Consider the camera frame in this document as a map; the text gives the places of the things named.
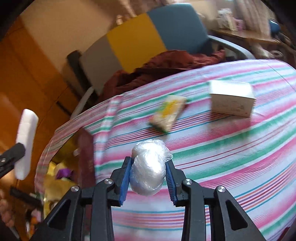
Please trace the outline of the person left hand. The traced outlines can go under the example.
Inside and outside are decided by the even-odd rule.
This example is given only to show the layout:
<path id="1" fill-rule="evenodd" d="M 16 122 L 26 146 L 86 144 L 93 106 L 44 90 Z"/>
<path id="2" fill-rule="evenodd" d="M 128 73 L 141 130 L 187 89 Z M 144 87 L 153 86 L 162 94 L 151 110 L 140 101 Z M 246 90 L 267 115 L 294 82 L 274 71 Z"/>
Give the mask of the person left hand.
<path id="1" fill-rule="evenodd" d="M 3 190 L 0 192 L 1 194 L 1 202 L 0 202 L 0 213 L 1 220 L 5 223 L 7 227 L 13 227 L 15 225 L 15 217 L 13 211 L 5 198 L 5 194 Z"/>

